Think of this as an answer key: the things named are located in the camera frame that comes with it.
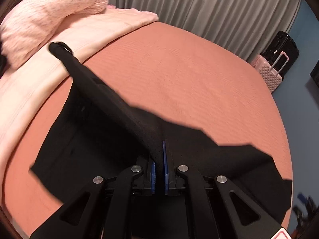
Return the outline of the black pants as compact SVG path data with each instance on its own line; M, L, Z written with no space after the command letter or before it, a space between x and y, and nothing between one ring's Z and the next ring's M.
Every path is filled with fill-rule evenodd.
M163 238L163 142L168 142L174 154L192 160L222 146L198 129L128 105L76 58L61 55L59 60L72 85L32 172L63 206L96 176L109 179L142 161L155 162L155 192L135 197L132 238ZM292 182L283 180L285 214L290 208Z

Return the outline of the pink hardshell suitcase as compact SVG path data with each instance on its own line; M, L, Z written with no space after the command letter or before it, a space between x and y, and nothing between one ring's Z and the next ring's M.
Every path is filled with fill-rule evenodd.
M270 93L273 93L282 83L281 72L288 61L288 55L282 51L272 65L262 55L257 55L251 66L262 76Z

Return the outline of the salmon quilted bedspread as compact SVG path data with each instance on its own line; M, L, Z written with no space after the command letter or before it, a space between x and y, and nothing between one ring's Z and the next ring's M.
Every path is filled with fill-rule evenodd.
M155 22L109 44L86 65L132 105L200 128L220 145L252 144L273 157L284 179L292 179L288 139L273 96L251 65L224 48ZM71 84L67 78L49 90L7 165L4 208L27 235L61 205L29 169Z

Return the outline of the light pink folded blanket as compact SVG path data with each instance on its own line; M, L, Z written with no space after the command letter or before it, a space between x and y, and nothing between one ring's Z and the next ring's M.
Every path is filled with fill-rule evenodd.
M22 67L1 78L1 170L32 118L68 76L61 55L83 63L113 40L156 22L157 14L136 9L68 16L64 30L48 41Z

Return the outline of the black suitcase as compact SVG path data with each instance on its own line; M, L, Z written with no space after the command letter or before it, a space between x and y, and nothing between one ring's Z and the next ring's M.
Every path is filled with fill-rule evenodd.
M266 50L261 53L261 56L272 65L281 52L284 52L289 57L288 62L279 73L284 78L299 56L299 50L294 40L284 31L278 31Z

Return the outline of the grey pleated curtain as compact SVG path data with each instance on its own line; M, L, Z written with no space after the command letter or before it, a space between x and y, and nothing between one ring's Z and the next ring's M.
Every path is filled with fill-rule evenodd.
M251 61L278 31L290 30L301 0L110 0L151 11L161 22L205 38Z

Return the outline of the pink speckled pillow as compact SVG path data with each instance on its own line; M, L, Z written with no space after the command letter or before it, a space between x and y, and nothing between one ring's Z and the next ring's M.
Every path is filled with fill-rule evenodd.
M22 0L1 23L2 55L17 70L54 35L72 14L94 15L109 0Z

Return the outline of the wall mounted black television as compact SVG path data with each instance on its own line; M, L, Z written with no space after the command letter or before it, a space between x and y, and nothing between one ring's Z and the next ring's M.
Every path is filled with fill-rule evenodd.
M319 61L316 63L315 67L312 69L310 76L314 83L319 87Z

